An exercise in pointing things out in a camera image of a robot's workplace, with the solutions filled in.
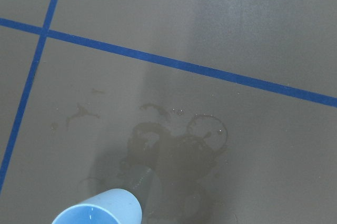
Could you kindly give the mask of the light blue plastic cup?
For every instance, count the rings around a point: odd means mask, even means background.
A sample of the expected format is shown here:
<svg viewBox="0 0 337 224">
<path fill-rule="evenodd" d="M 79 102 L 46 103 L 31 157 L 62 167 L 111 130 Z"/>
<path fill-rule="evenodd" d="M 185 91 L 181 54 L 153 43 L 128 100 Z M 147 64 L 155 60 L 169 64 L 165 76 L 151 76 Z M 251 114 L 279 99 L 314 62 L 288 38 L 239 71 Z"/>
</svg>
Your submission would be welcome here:
<svg viewBox="0 0 337 224">
<path fill-rule="evenodd" d="M 129 223 L 142 222 L 137 198 L 124 189 L 111 189 L 68 207 L 53 223 Z"/>
</svg>

